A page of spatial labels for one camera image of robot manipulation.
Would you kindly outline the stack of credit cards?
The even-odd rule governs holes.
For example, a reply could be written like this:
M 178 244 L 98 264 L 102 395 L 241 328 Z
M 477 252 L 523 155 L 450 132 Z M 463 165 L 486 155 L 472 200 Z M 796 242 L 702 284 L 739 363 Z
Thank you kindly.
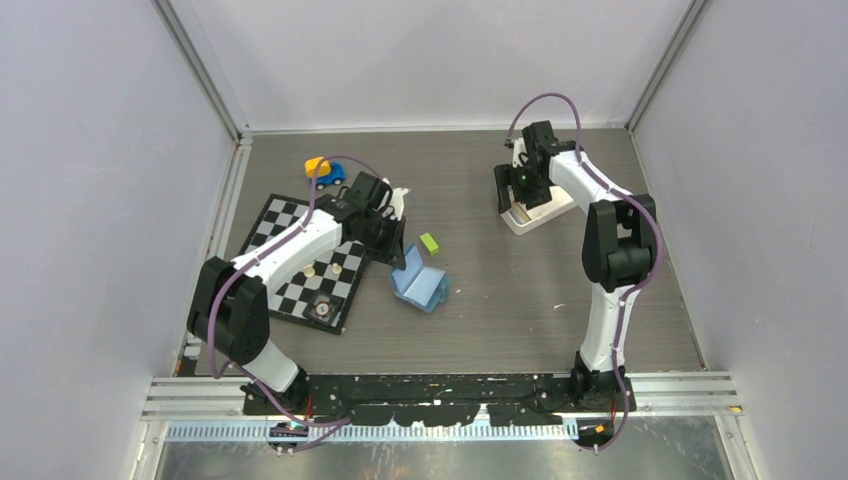
M 512 211 L 516 217 L 517 223 L 527 223 L 531 220 L 527 211 L 518 203 L 513 205 Z

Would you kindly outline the blue card holder wallet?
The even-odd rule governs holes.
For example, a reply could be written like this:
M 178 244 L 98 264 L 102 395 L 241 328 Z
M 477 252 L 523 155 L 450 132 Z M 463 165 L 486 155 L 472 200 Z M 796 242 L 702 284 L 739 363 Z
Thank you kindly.
M 405 250 L 404 260 L 405 269 L 390 270 L 393 293 L 423 312 L 431 313 L 449 297 L 451 278 L 444 270 L 426 265 L 416 245 Z

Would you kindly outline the white plastic box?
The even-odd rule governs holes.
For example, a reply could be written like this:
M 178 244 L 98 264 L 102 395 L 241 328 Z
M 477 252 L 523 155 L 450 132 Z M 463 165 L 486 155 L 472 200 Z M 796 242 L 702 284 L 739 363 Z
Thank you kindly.
M 578 206 L 577 202 L 559 186 L 550 186 L 549 193 L 551 194 L 551 200 L 549 202 L 534 208 L 527 208 L 524 204 L 515 200 L 512 188 L 510 187 L 509 196 L 512 205 L 507 212 L 501 214 L 502 220 L 515 235 L 524 235 Z M 516 222 L 516 217 L 512 211 L 513 205 L 516 203 L 520 204 L 527 211 L 527 214 L 531 218 L 529 222 Z

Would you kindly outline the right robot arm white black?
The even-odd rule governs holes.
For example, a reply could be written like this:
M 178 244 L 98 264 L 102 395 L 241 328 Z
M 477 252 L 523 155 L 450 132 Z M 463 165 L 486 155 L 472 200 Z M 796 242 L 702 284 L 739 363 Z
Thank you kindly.
M 586 216 L 581 261 L 592 303 L 570 392 L 577 406 L 596 410 L 621 387 L 633 305 L 662 257 L 655 201 L 618 186 L 577 141 L 559 140 L 548 121 L 526 126 L 520 138 L 507 138 L 505 146 L 512 159 L 494 168 L 499 213 L 513 204 L 546 205 L 553 199 L 551 188 L 559 187 Z

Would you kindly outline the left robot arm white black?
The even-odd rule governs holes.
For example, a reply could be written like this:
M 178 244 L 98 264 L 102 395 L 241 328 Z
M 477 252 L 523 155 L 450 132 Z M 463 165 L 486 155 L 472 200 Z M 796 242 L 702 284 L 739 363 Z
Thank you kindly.
M 307 398 L 305 374 L 270 338 L 269 303 L 303 268 L 347 242 L 366 255 L 401 268 L 405 202 L 409 189 L 359 173 L 337 194 L 314 192 L 305 214 L 261 246 L 232 260 L 212 257 L 201 267 L 186 321 L 187 331 L 269 388 L 280 412 L 298 412 Z

